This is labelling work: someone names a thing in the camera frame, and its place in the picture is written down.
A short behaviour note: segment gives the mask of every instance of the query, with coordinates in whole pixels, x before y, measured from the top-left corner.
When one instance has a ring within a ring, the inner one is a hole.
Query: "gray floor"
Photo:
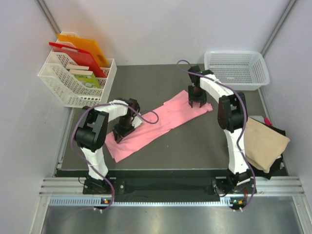
[[[189,76],[175,65],[119,66],[109,100],[137,99],[141,110],[153,110],[190,85]],[[265,116],[258,91],[244,92],[249,115]],[[219,169],[228,167],[227,142],[217,123],[217,103],[209,95],[214,111],[199,116],[159,137],[119,163],[104,147],[109,169]],[[75,112],[73,123],[80,116]],[[116,121],[110,123],[108,132]],[[69,143],[63,170],[86,170],[86,163],[73,153]]]
[[[255,197],[243,213],[228,207],[113,207],[75,214],[79,209],[49,207],[42,234],[303,234],[291,197]]]

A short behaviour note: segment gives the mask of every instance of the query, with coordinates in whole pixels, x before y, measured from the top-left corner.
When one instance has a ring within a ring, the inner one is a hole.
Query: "wall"
[[[68,110],[37,77],[55,36],[35,1],[4,1],[0,29],[0,227],[28,233]]]
[[[63,31],[118,65],[203,63],[208,50],[261,51],[287,0],[46,0]]]
[[[264,97],[277,127],[291,141],[286,148],[287,166],[299,175],[312,206],[312,1],[300,0],[269,49],[271,83]]]

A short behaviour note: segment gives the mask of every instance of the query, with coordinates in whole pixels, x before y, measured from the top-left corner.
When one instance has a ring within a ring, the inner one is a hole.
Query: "pink cloth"
[[[113,159],[120,162],[171,129],[212,110],[213,108],[209,103],[201,108],[199,108],[199,104],[194,103],[194,107],[191,108],[188,93],[182,91],[165,102],[163,106],[154,110],[159,115],[158,123],[148,124],[143,122],[119,144],[115,142],[111,132],[107,134],[105,144]],[[153,113],[146,113],[143,117],[151,122],[157,119]]]

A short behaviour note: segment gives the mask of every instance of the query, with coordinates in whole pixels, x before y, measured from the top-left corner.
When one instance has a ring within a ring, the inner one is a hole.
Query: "basket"
[[[205,69],[234,90],[256,90],[270,83],[269,72],[258,52],[206,52]]]
[[[77,37],[74,33],[62,33]],[[38,76],[66,107],[94,106],[106,103],[111,91],[117,66],[108,58],[109,67],[101,68],[107,78],[97,78],[101,88],[88,88],[66,69],[68,63],[77,65],[67,54],[51,51]]]

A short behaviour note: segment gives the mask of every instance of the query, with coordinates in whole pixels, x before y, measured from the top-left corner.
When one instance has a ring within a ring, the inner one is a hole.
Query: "robotic arm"
[[[212,71],[201,71],[199,66],[193,66],[189,72],[199,73],[211,78],[213,81],[190,75],[193,85],[188,87],[189,104],[193,107],[193,102],[199,102],[200,107],[207,102],[206,92],[209,93],[218,102],[218,123],[224,130],[229,149],[229,171],[228,183],[231,188],[250,181],[251,172],[242,157],[236,142],[241,134],[243,127],[243,111],[242,106],[237,100],[233,92],[227,88],[216,84],[219,80]],[[245,95],[238,93],[246,106]],[[245,153],[244,135],[239,141],[239,146]]]
[[[116,99],[109,102],[107,106],[94,108],[81,120],[75,134],[75,141],[90,162],[88,164],[89,174],[85,180],[87,189],[84,189],[84,194],[102,194],[108,189],[103,178],[94,170],[96,169],[103,176],[108,173],[103,155],[108,122],[119,117],[119,123],[113,127],[113,134],[117,143],[142,123],[142,120],[128,106],[137,112],[140,110],[138,102],[134,99]],[[85,112],[88,108],[87,106],[83,107],[82,111]]]

